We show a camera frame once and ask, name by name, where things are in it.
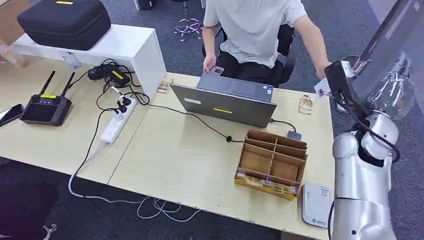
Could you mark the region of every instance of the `man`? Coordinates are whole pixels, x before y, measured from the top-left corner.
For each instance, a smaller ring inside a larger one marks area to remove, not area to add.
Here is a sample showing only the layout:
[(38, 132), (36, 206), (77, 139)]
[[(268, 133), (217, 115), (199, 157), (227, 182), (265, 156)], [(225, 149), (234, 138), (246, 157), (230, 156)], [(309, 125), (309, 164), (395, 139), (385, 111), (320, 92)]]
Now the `man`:
[[(228, 40), (220, 45), (217, 59), (213, 26), (219, 23)], [(207, 0), (203, 24), (205, 73), (216, 65), (224, 68), (221, 76), (268, 83), (278, 56), (278, 32), (284, 24), (300, 33), (320, 79), (331, 64), (323, 35), (301, 0)]]

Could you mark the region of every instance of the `floor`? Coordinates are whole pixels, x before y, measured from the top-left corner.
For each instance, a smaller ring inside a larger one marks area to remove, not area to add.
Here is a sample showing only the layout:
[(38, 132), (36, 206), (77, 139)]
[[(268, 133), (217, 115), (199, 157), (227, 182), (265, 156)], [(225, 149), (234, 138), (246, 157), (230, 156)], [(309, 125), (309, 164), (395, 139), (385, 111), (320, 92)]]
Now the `floor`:
[[(387, 0), (305, 0), (306, 10), (320, 27), (330, 60), (347, 55), (358, 55), (378, 28), (387, 12)], [(169, 72), (200, 76), (203, 56), (202, 41), (192, 35), (180, 42), (173, 34), (173, 26), (183, 18), (182, 3), (159, 0), (151, 11), (136, 11), (132, 0), (102, 0), (112, 23), (155, 28), (166, 69)], [(204, 10), (199, 0), (188, 3), (192, 17), (203, 19)], [(296, 67), (284, 88), (313, 92), (318, 79), (302, 45)], [(424, 231), (424, 122), (420, 109), (415, 106), (399, 122), (401, 132), (398, 147), (402, 152), (399, 163), (392, 168), (392, 191), (389, 194), (394, 231), (399, 240), (422, 240)], [(353, 120), (333, 111), (334, 135), (342, 133)], [(251, 223), (200, 212), (187, 223), (176, 223), (163, 215), (150, 220), (139, 219), (137, 207), (128, 204), (108, 204), (71, 196), (67, 183), (69, 176), (46, 169), (12, 161), (0, 166), (0, 184), (20, 181), (45, 181), (59, 189), (59, 202), (48, 223), (59, 229), (53, 240), (254, 240), (280, 239), (276, 230)], [(83, 179), (75, 181), (75, 190), (83, 194), (98, 194), (113, 199), (140, 200), (142, 196), (104, 186)], [(155, 209), (147, 206), (142, 214)], [(177, 218), (186, 218), (193, 209), (183, 208)]]

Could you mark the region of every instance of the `man's arm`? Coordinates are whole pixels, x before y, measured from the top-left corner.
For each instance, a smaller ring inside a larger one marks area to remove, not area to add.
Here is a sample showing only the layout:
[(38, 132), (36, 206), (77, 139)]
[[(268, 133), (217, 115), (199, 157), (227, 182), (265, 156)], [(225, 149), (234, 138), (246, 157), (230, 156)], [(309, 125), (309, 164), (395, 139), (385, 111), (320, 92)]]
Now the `man's arm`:
[(215, 33), (214, 28), (211, 26), (204, 26), (202, 32), (204, 50), (206, 56), (203, 61), (203, 72), (209, 73), (209, 70), (217, 62), (217, 57), (215, 56)]
[(293, 26), (302, 37), (306, 50), (315, 66), (316, 75), (320, 79), (325, 78), (324, 69), (331, 62), (327, 58), (326, 45), (320, 29), (306, 15), (299, 17)]

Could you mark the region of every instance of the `controller screen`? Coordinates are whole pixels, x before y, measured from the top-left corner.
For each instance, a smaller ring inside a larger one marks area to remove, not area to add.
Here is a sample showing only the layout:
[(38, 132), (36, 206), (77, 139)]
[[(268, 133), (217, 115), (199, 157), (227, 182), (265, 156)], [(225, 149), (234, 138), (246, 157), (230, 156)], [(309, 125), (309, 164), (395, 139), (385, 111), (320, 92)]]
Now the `controller screen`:
[(50, 122), (57, 106), (30, 104), (22, 116), (23, 120)]

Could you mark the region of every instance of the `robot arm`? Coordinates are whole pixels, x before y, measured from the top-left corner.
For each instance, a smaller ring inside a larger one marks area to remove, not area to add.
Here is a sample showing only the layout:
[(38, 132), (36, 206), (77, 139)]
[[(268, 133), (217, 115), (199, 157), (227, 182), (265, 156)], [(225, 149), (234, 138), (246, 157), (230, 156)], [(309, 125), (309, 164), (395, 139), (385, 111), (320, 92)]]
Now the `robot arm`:
[(335, 198), (331, 208), (332, 211), (334, 207), (332, 238), (395, 240), (388, 192), (391, 189), (392, 149), (396, 149), (394, 144), (399, 131), (387, 114), (358, 104), (359, 100), (346, 77), (351, 71), (350, 66), (341, 61), (334, 62), (325, 70), (332, 96), (337, 102), (346, 103), (343, 106), (357, 120), (353, 129), (339, 135), (333, 144)]
[(330, 239), (396, 239), (388, 193), (391, 166), (400, 153), (394, 145), (399, 130), (392, 119), (404, 117), (415, 97), (424, 99), (423, 25), (423, 1), (397, 0), (353, 70), (341, 61), (325, 69), (332, 97), (357, 122), (333, 144), (335, 196), (328, 220)]

